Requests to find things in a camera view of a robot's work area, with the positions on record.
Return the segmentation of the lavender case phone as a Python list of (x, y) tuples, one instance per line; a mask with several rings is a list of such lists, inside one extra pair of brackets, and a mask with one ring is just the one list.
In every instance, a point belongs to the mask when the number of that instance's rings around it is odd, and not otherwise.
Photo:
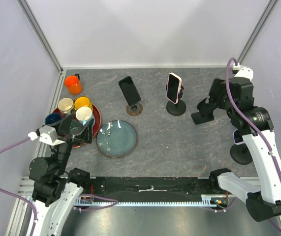
[(244, 140), (238, 130), (234, 130), (233, 132), (233, 142), (235, 145), (244, 144)]

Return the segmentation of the black weighted phone stand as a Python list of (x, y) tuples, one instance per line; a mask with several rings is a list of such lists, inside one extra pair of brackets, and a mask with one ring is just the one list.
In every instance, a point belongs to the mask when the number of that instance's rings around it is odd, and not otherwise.
[(246, 144), (233, 145), (230, 149), (230, 155), (240, 165), (248, 165), (252, 162), (252, 156)]

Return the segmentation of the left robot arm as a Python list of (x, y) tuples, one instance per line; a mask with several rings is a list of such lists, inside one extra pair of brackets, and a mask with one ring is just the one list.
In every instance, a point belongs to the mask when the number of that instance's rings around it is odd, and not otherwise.
[(34, 181), (32, 236), (61, 235), (75, 200), (90, 190), (90, 174), (86, 171), (75, 168), (63, 177), (73, 146), (90, 144), (93, 138), (94, 119), (71, 131), (73, 118), (67, 115), (57, 126), (44, 125), (28, 134), (32, 141), (38, 139), (52, 149), (49, 157), (37, 157), (29, 165), (29, 178)]

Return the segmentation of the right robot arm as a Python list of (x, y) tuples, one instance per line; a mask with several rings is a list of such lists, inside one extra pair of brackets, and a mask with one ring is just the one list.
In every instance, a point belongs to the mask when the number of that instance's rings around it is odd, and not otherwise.
[(245, 203), (256, 221), (281, 216), (281, 159), (276, 147), (274, 126), (268, 111), (254, 105), (253, 84), (248, 78), (234, 77), (229, 81), (214, 79), (209, 95), (200, 102), (199, 110), (212, 121), (216, 108), (225, 110), (241, 141), (238, 155), (248, 156), (254, 163), (260, 186), (255, 187), (237, 177), (229, 169), (210, 173), (209, 190), (226, 190)]

